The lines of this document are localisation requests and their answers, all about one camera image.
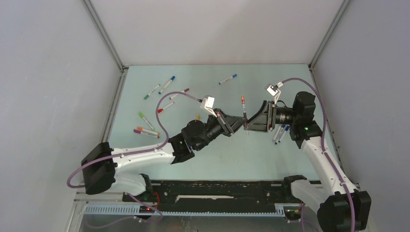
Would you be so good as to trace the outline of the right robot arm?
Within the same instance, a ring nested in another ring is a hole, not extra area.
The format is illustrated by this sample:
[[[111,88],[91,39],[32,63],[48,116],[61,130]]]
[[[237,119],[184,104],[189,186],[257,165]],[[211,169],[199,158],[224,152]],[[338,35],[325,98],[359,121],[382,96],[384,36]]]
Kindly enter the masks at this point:
[[[316,213],[324,232],[362,231],[367,227],[371,197],[367,191],[360,191],[338,166],[314,120],[315,109],[315,96],[305,91],[296,94],[291,108],[264,101],[245,123],[245,130],[269,132],[276,124],[289,126],[291,139],[312,164],[322,189],[302,175],[288,176],[282,182],[282,198],[287,202],[301,200]]]

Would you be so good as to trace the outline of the red gel pen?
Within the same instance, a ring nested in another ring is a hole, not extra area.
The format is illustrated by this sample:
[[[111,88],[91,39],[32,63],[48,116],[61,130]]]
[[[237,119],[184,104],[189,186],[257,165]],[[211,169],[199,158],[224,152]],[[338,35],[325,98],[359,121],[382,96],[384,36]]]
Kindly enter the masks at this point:
[[[241,96],[241,103],[242,103],[242,109],[243,109],[243,117],[246,119],[245,122],[244,122],[244,131],[246,133],[246,136],[248,136],[249,132],[247,130],[245,130],[245,126],[247,125],[247,112],[246,112],[244,96]]]

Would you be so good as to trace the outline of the white marker dark blue cap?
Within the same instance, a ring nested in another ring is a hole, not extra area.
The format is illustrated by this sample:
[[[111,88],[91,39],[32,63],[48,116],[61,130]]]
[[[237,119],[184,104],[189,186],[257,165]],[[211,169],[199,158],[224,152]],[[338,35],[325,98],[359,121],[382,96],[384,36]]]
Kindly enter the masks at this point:
[[[280,134],[278,135],[278,138],[277,138],[277,141],[276,141],[275,144],[277,144],[277,143],[279,142],[280,136],[281,136],[282,133],[284,132],[285,128],[286,128],[286,124],[282,124],[282,129],[281,129],[281,131],[280,131]]]

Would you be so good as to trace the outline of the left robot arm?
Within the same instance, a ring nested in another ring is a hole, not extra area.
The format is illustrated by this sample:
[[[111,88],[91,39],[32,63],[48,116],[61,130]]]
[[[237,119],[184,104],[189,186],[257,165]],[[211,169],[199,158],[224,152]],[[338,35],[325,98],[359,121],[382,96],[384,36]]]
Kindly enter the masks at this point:
[[[247,120],[242,116],[227,115],[218,108],[215,113],[209,115],[207,122],[190,121],[165,145],[137,148],[111,148],[108,142],[96,145],[81,161],[86,194],[126,192],[141,201],[148,201],[153,195],[149,176],[132,174],[132,171],[151,165],[185,162],[218,136],[232,136]]]

